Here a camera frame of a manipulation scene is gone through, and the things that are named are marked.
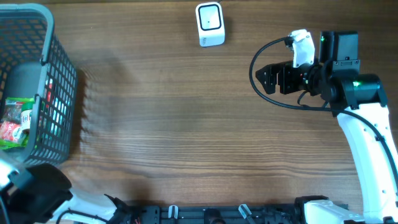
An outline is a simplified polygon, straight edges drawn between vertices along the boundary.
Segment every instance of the white square object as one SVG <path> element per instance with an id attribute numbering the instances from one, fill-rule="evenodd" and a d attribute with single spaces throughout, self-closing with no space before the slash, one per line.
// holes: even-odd
<path id="1" fill-rule="evenodd" d="M 202 47 L 220 45 L 225 40 L 223 10 L 218 2 L 206 2 L 196 8 L 199 44 Z"/>

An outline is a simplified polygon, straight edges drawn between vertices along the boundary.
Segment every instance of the plastic basket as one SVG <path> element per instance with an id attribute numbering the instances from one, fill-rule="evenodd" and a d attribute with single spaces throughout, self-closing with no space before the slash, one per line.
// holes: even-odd
<path id="1" fill-rule="evenodd" d="M 77 76 L 40 4 L 0 4 L 0 113 L 7 97 L 35 98 L 27 146 L 17 159 L 53 165 L 69 154 Z"/>

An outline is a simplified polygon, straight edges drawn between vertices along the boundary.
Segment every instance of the green indicator light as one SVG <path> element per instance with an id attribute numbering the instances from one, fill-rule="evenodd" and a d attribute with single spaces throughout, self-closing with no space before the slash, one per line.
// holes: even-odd
<path id="1" fill-rule="evenodd" d="M 353 81 L 353 85 L 354 85 L 355 87 L 359 86 L 360 84 L 361 84 L 360 82 Z"/>

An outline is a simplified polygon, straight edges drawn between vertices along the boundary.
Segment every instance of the snack package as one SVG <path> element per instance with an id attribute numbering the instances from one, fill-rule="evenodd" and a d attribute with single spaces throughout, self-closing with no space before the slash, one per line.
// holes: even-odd
<path id="1" fill-rule="evenodd" d="M 4 115 L 2 117 L 2 120 L 20 124 L 22 105 L 27 102 L 34 102 L 34 99 L 8 97 L 6 99 L 6 105 L 4 107 Z"/>
<path id="2" fill-rule="evenodd" d="M 0 145 L 11 146 L 12 144 L 8 144 L 8 142 L 11 142 L 20 146 L 26 135 L 22 132 L 20 124 L 5 121 L 0 127 L 0 137 L 2 140 L 0 141 Z"/>

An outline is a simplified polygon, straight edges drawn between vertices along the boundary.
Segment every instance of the wooden table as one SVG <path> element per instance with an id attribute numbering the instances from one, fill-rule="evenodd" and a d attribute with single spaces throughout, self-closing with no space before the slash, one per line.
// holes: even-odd
<path id="1" fill-rule="evenodd" d="M 346 138 L 330 113 L 260 99 L 249 63 L 292 30 L 358 30 L 362 73 L 376 73 L 398 128 L 397 1 L 228 1 L 226 42 L 201 48 L 199 2 L 49 4 L 79 68 L 70 158 L 75 187 L 169 205 L 291 203 L 326 195 L 361 211 Z M 255 69 L 291 60 L 283 44 Z M 295 104 L 297 94 L 272 95 Z M 303 103 L 322 105 L 319 97 Z"/>

